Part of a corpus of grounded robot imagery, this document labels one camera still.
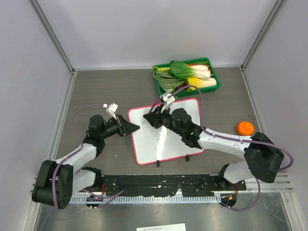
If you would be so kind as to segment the pink framed whiteboard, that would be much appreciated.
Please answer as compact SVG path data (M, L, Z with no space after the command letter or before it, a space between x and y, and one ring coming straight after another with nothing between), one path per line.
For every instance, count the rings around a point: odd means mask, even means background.
M181 141L181 136L165 127L153 128L143 118L150 109L149 105L132 108L128 112L129 122L140 126L139 130L132 133L135 158L139 165L155 164L157 161L162 162L204 152L203 149L186 146Z

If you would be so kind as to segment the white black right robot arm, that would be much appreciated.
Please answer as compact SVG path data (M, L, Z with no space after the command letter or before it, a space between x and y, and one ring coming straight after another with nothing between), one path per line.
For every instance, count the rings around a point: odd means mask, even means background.
M235 136L215 132L194 123L183 108L161 111L157 107L143 118L156 129L164 126L176 133L190 148L217 150L241 158L239 163L225 164L219 172L217 183L223 190L253 178L273 183L284 159L282 151L265 134Z

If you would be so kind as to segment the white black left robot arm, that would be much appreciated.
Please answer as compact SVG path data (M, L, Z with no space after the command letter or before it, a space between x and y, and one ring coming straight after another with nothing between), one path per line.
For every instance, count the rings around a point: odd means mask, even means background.
M84 165L97 158L105 147L105 139L119 135L127 136L140 126L116 115L105 121L101 115L89 119L86 136L74 151L57 160L44 161L32 191L32 201L64 209L73 195L88 188L97 192L102 188L102 174L98 169Z

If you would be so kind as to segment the magenta capped whiteboard marker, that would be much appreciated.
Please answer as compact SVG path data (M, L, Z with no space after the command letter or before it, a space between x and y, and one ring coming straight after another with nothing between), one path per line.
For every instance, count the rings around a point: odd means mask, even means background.
M151 113L151 112L152 112L152 110L155 108L155 106L157 105L157 103L158 103L158 100L155 100L154 103L152 104L152 106L151 106L151 108L150 108L150 110L149 110L148 113Z

